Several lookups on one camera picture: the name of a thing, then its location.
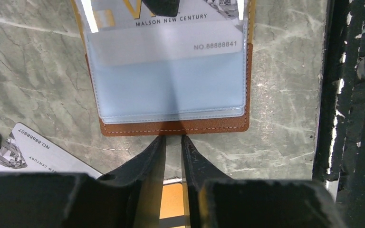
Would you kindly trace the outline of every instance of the card holder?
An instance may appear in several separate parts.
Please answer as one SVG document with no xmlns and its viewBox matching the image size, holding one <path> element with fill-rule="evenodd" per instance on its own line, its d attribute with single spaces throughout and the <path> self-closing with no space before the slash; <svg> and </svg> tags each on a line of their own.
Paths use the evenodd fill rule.
<svg viewBox="0 0 365 228">
<path fill-rule="evenodd" d="M 81 18 L 76 15 L 83 34 Z M 119 48 L 106 48 L 108 40 L 120 37 L 114 35 L 117 30 L 83 34 L 102 133 L 122 136 L 245 131 L 249 126 L 252 56 L 252 45 L 246 38 L 252 37 L 247 34 L 252 33 L 252 23 L 250 20 L 244 27 L 242 40 L 247 45 L 237 50 L 193 57 L 169 53 L 135 62 L 131 59 L 136 59 L 136 52 L 124 53 L 130 59 L 122 62 L 122 55 L 115 53 Z"/>
</svg>

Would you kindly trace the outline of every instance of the gray marble surface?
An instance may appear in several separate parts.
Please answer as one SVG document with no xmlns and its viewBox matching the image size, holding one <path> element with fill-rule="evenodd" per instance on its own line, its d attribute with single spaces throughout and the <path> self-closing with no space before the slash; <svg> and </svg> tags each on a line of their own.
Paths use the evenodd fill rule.
<svg viewBox="0 0 365 228">
<path fill-rule="evenodd" d="M 320 93 L 324 0 L 257 1 L 251 126 L 193 135 L 199 151 L 235 178 L 310 179 Z M 22 122 L 101 172 L 154 137 L 99 131 L 84 51 L 68 0 L 0 2 L 0 133 Z M 180 138 L 167 142 L 165 177 L 181 176 Z"/>
</svg>

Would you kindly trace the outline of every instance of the wallet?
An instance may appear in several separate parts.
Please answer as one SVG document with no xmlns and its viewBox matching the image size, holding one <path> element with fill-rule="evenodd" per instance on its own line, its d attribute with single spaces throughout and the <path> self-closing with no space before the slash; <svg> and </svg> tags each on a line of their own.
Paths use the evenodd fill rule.
<svg viewBox="0 0 365 228">
<path fill-rule="evenodd" d="M 241 12 L 233 0 L 180 1 L 175 17 L 141 0 L 72 3 L 103 135 L 248 129 L 254 0 Z"/>
</svg>

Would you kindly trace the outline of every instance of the diamond graphic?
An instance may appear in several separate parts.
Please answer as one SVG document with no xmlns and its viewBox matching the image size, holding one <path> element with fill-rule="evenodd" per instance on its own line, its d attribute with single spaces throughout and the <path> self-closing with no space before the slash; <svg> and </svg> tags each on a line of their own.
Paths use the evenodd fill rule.
<svg viewBox="0 0 365 228">
<path fill-rule="evenodd" d="M 0 165 L 12 169 L 23 169 L 27 167 L 26 161 L 16 145 L 15 137 L 10 133 L 9 138 L 3 143 L 0 149 Z"/>
</svg>

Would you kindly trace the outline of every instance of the brown leather edge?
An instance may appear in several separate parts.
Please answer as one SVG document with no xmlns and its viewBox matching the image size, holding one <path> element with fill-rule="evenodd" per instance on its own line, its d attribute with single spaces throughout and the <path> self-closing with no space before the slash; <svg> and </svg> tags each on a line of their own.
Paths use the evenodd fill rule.
<svg viewBox="0 0 365 228">
<path fill-rule="evenodd" d="M 79 13 L 77 12 L 74 0 L 75 17 L 79 26 L 79 31 L 82 35 L 82 27 Z M 201 133 L 231 133 L 244 132 L 250 126 L 250 83 L 251 83 L 251 63 L 252 63 L 252 33 L 254 26 L 255 15 L 255 0 L 250 0 L 249 5 L 249 35 L 247 48 L 247 89 L 246 89 L 246 106 L 245 113 L 240 117 L 214 118 L 202 120 L 183 120 L 183 121 L 168 121 L 168 122 L 151 122 L 151 123 L 121 123 L 121 124 L 105 124 L 99 118 L 100 130 L 104 136 L 138 136 L 138 135 L 172 135 L 172 134 L 201 134 Z"/>
</svg>

